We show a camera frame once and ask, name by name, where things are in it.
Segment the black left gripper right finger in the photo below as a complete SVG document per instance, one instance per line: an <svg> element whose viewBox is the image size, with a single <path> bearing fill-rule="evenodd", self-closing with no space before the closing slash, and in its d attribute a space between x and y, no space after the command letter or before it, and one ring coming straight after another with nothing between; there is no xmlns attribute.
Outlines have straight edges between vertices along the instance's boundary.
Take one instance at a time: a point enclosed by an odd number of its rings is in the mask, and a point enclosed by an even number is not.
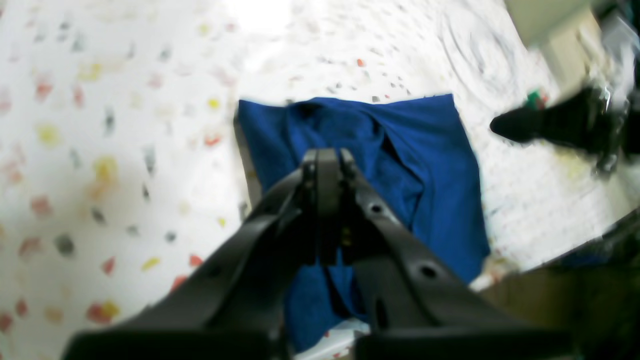
<svg viewBox="0 0 640 360"><path fill-rule="evenodd" d="M342 260L352 266L370 325L355 360L573 360L571 335L487 303L398 221L340 150Z"/></svg>

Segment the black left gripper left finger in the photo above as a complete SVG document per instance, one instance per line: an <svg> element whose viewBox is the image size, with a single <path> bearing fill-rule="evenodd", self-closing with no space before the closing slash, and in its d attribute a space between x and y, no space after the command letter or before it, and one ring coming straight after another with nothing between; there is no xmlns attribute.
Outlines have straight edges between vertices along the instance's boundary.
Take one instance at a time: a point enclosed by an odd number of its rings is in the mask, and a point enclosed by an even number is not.
<svg viewBox="0 0 640 360"><path fill-rule="evenodd" d="M238 231L155 305L78 333L65 360L292 360L282 311L302 265L336 256L342 180L334 149L309 150Z"/></svg>

